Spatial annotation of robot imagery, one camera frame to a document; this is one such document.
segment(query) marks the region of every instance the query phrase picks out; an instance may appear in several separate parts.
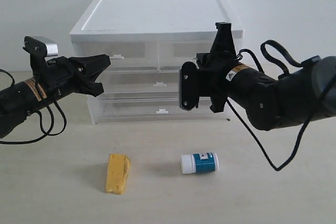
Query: table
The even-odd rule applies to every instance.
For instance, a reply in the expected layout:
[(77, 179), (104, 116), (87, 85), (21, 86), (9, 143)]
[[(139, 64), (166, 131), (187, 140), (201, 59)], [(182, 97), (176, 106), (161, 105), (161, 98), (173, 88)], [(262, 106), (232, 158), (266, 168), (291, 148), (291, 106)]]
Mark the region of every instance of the table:
[[(24, 80), (29, 73), (15, 77)], [(3, 88), (9, 79), (0, 75), (0, 83)], [(276, 172), (234, 117), (92, 125), (84, 95), (70, 95), (60, 105), (69, 121), (62, 135), (0, 146), (1, 224), (336, 221), (335, 119), (312, 123), (297, 157)], [(280, 164), (298, 130), (256, 133)], [(38, 117), (32, 116), (3, 140), (39, 135)], [(181, 155), (199, 152), (216, 152), (219, 171), (182, 175)], [(131, 160), (123, 195), (104, 193), (110, 153)]]

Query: yellow sponge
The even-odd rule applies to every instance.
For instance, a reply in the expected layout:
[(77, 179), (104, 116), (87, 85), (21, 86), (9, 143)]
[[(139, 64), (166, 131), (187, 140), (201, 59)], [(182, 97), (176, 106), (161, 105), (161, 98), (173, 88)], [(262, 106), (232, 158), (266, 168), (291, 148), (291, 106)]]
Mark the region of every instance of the yellow sponge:
[(107, 169), (107, 193), (123, 194), (131, 162), (126, 155), (110, 154)]

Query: storage box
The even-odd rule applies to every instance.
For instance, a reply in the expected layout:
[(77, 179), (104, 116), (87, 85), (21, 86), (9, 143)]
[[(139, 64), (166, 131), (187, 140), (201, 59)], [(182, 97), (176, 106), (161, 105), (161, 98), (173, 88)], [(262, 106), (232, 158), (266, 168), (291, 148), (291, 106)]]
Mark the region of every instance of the storage box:
[[(178, 107), (178, 71), (196, 53), (210, 51), (216, 22), (232, 23), (238, 51), (244, 30), (226, 0), (93, 0), (70, 33), (77, 56), (111, 58), (111, 66), (97, 80), (105, 93), (88, 101), (93, 123), (160, 116), (154, 113), (160, 103), (170, 104), (169, 115), (212, 114), (208, 106), (195, 112)], [(130, 104), (138, 105), (130, 109)]]

